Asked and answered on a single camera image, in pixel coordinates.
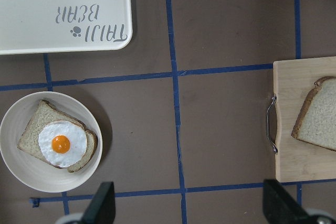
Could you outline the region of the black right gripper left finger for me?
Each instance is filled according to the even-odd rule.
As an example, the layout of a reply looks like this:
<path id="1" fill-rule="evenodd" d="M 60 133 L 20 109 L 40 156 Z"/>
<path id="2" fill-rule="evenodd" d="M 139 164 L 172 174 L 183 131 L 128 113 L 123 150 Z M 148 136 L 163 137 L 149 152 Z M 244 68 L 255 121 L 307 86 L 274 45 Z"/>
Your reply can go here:
<path id="1" fill-rule="evenodd" d="M 115 192 L 113 182 L 103 182 L 81 217 L 82 223 L 110 224 L 114 222 Z"/>

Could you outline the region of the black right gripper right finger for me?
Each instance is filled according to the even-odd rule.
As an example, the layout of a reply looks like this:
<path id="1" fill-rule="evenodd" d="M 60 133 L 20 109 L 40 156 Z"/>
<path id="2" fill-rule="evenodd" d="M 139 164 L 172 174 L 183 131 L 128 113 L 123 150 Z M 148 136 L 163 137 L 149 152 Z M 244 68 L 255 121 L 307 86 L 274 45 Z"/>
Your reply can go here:
<path id="1" fill-rule="evenodd" d="M 276 179 L 265 179 L 262 191 L 263 214 L 268 223 L 305 223 L 307 212 Z"/>

